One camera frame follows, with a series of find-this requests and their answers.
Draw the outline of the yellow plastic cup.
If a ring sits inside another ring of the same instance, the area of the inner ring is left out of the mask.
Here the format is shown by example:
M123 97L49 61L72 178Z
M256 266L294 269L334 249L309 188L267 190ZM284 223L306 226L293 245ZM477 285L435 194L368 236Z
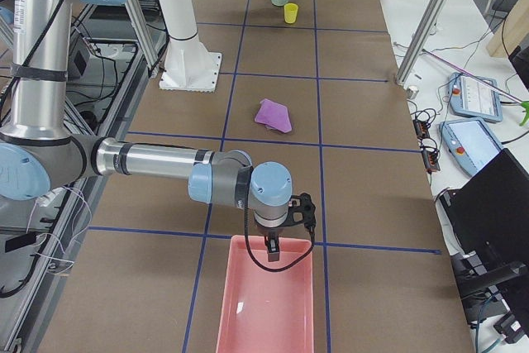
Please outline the yellow plastic cup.
M289 2L284 5L284 21L292 25L298 18L298 4Z

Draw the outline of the purple cloth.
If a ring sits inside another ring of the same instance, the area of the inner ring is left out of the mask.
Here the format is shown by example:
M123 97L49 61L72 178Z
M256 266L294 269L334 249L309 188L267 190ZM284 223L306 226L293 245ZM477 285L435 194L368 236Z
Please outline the purple cloth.
M289 133L293 129L288 108L268 98L260 102L260 109L256 113L254 121L282 133Z

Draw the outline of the pink plastic bin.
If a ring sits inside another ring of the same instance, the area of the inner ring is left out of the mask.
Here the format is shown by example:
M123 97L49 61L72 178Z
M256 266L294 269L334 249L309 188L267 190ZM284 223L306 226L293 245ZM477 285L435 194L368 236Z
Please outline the pink plastic bin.
M312 255L272 273L231 238L217 352L313 352Z

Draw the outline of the black laptop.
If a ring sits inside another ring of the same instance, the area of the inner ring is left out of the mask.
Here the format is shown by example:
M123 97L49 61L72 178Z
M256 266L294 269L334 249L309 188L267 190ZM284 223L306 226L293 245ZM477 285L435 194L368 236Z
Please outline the black laptop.
M509 149L439 201L463 252L486 270L528 264L528 172Z

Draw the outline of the near blue teach pendant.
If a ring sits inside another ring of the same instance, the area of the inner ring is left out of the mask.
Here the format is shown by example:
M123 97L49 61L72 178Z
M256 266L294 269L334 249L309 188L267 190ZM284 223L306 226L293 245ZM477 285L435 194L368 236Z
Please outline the near blue teach pendant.
M503 150L503 144L481 117L442 122L439 131L455 162L469 176L476 175Z

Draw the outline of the blue teach pendant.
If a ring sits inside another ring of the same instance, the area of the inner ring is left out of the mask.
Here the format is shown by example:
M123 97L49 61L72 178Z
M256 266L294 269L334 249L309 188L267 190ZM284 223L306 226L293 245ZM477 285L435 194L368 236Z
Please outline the blue teach pendant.
M476 175L503 150L503 144L481 117L442 122L439 131L455 162L469 176Z
M480 78L497 86L494 79ZM498 93L460 73L453 73L449 77L448 83L449 104L455 115L481 117L486 122L492 123L503 120L502 105Z

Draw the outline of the far blue teach pendant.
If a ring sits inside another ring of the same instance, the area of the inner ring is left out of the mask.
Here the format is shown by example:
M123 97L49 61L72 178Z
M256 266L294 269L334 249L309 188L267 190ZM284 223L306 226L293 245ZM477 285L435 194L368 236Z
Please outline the far blue teach pendant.
M497 86L494 79L480 78ZM502 105L498 93L460 73L453 73L449 77L448 83L449 104L455 115L481 117L486 122L492 123L503 120Z

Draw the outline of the grabber reaching stick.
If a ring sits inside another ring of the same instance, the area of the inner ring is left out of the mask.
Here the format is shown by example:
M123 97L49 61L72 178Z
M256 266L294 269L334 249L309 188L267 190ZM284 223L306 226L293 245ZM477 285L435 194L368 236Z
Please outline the grabber reaching stick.
M529 108L528 101L522 101L520 98L514 96L513 94L510 94L507 91L504 91L504 90L502 90L500 88L497 88L496 86L492 85L491 83L487 83L485 80L483 80L479 76L476 76L476 75L470 73L469 71L457 66L456 64L453 64L450 61L441 58L439 55L436 55L436 54L430 52L429 50L422 49L422 53L433 57L435 60L440 61L442 64L445 64L445 65L451 67L456 72L458 72L458 73L460 73L462 75L468 76L469 78L472 78L472 79L476 80L477 82L480 82L483 85L487 86L490 90L498 93L499 95L502 95L502 96L510 99L512 102L514 102L517 105L519 105L520 107L522 107L524 109L524 111L525 111L525 117L520 122L520 126L524 126L528 122L528 108Z

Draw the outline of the aluminium frame post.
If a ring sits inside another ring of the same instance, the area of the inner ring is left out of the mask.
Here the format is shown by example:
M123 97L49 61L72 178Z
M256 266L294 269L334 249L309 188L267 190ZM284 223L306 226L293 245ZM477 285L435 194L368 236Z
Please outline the aluminium frame post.
M422 19L412 36L409 47L396 73L395 81L397 85L403 86L405 84L445 3L446 0L430 0L427 4Z

